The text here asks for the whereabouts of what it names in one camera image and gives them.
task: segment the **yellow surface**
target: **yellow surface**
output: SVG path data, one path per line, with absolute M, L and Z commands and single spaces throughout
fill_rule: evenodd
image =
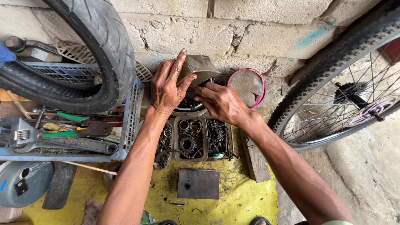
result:
M 16 94 L 13 94 L 18 101 L 22 102 L 22 101 L 30 101 L 29 99 L 26 98 L 22 98 Z M 12 101 L 12 99 L 10 98 L 10 96 L 7 94 L 6 90 L 0 88 L 0 101 Z
M 241 152 L 239 133 L 234 128 L 234 145 Z M 104 169 L 107 163 L 89 164 Z M 179 199 L 176 197 L 180 168 L 215 169 L 220 172 L 220 199 Z M 277 225 L 277 192 L 272 180 L 256 183 L 250 180 L 245 158 L 232 162 L 177 163 L 173 159 L 166 170 L 153 173 L 145 210 L 156 221 L 172 219 L 178 225 L 239 224 L 247 225 L 257 217 L 266 217 Z M 79 225 L 84 204 L 92 198 L 104 202 L 107 191 L 102 184 L 102 173 L 78 167 L 66 206 L 61 210 L 44 210 L 44 196 L 24 208 L 18 221 L 31 220 L 34 225 Z M 172 203 L 184 203 L 176 206 Z

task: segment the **concrete block wall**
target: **concrete block wall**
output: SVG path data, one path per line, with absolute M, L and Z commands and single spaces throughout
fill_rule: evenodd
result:
M 151 70 L 186 48 L 209 55 L 222 74 L 254 68 L 271 78 L 292 75 L 379 1 L 111 0 Z M 0 0 L 0 41 L 12 35 L 81 42 L 41 0 Z

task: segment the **blue tape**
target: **blue tape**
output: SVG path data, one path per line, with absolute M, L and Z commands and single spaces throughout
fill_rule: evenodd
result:
M 4 180 L 3 184 L 0 187 L 0 191 L 2 191 L 4 189 L 4 186 L 6 185 L 6 183 L 7 183 L 7 180 Z

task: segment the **plastic crate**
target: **plastic crate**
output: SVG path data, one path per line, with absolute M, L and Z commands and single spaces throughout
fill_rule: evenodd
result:
M 74 84 L 93 83 L 94 77 L 100 74 L 97 64 L 64 64 L 24 62 L 35 70 Z M 131 93 L 126 98 L 124 120 L 122 124 L 121 142 L 118 151 L 112 155 L 99 155 L 90 151 L 51 151 L 49 149 L 34 153 L 15 153 L 12 148 L 0 147 L 0 161 L 75 161 L 75 162 L 110 162 L 125 159 L 127 150 L 130 149 L 137 135 L 137 127 L 140 118 L 140 106 L 143 98 L 144 85 L 141 80 L 147 82 L 151 79 L 148 70 L 143 65 L 136 67 L 135 84 Z

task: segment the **blue cloth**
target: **blue cloth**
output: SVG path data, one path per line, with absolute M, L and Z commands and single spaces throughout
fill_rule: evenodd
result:
M 4 45 L 0 44 L 0 66 L 2 66 L 5 62 L 12 62 L 16 59 L 17 57 L 14 53 L 12 53 Z

